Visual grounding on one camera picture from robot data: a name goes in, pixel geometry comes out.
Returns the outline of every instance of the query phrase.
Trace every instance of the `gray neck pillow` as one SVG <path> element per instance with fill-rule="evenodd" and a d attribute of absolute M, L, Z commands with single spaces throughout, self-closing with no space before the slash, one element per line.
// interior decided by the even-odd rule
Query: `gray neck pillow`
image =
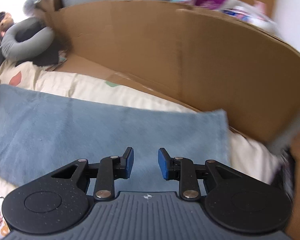
<path fill-rule="evenodd" d="M 40 19 L 31 17 L 10 27 L 2 38 L 0 50 L 2 55 L 9 60 L 19 61 L 33 58 L 44 52 L 54 39 L 53 30 L 45 27 L 30 39 L 17 42 L 16 35 L 21 30 L 30 28 Z"/>

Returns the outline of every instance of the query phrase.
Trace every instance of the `blue cloth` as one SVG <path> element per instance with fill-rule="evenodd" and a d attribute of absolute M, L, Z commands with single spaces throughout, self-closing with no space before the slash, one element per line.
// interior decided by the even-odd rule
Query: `blue cloth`
<path fill-rule="evenodd" d="M 177 181 L 162 178 L 160 147 L 198 164 L 207 159 L 230 164 L 223 110 L 148 111 L 0 86 L 0 176 L 12 184 L 23 185 L 79 158 L 97 163 L 121 156 L 129 146 L 132 173 L 115 181 L 116 191 L 178 191 Z"/>

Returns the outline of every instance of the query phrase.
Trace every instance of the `purple package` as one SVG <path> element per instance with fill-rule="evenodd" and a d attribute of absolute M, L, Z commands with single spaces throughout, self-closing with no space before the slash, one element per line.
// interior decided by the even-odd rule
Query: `purple package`
<path fill-rule="evenodd" d="M 191 0 L 190 3 L 195 6 L 216 10 L 224 3 L 225 0 Z"/>

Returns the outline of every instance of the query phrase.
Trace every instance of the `black circular housing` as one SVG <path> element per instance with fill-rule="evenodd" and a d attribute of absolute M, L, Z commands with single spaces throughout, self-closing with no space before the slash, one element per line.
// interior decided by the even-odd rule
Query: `black circular housing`
<path fill-rule="evenodd" d="M 285 227 L 291 201 L 281 190 L 254 179 L 226 179 L 205 198 L 208 215 L 244 234 L 266 234 Z"/>
<path fill-rule="evenodd" d="M 51 234 L 79 222 L 88 208 L 86 194 L 71 179 L 39 178 L 8 194 L 2 214 L 11 230 Z"/>

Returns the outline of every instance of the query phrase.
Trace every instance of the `gray ribbed plate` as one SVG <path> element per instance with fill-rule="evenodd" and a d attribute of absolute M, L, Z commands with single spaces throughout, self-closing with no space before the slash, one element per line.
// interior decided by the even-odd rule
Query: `gray ribbed plate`
<path fill-rule="evenodd" d="M 17 231 L 5 240 L 289 240 L 283 232 L 242 236 L 214 224 L 198 203 L 177 198 L 175 192 L 121 192 L 110 202 L 99 202 L 89 216 L 66 232 L 50 236 L 23 235 Z"/>

